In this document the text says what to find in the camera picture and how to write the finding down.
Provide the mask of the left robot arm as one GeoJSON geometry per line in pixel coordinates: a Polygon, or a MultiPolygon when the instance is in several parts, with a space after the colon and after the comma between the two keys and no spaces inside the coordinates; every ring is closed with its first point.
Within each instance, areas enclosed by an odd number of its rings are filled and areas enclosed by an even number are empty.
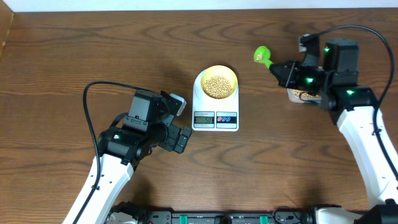
{"type": "Polygon", "coordinates": [[[102,132],[86,182],[63,222],[105,223],[138,163],[157,146],[181,154],[191,135],[190,128],[172,124],[156,124],[146,132],[115,126],[102,132]]]}

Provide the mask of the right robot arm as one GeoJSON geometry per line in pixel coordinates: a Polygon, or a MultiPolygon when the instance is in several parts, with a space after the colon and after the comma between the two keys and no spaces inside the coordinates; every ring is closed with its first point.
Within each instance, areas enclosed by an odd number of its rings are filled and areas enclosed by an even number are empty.
{"type": "Polygon", "coordinates": [[[373,91],[358,85],[359,47],[355,40],[331,39],[318,66],[318,39],[303,42],[302,61],[268,65],[279,86],[319,95],[319,107],[329,112],[345,137],[362,175],[369,201],[363,215],[337,205],[316,205],[302,223],[397,223],[397,152],[384,127],[373,91]]]}

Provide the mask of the green plastic measuring scoop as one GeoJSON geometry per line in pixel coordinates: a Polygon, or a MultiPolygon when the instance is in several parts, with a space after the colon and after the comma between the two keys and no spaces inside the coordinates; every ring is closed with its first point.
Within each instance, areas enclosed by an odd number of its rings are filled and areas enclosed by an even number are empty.
{"type": "Polygon", "coordinates": [[[266,46],[260,46],[254,53],[254,61],[266,66],[267,69],[273,64],[271,61],[271,51],[266,46]]]}

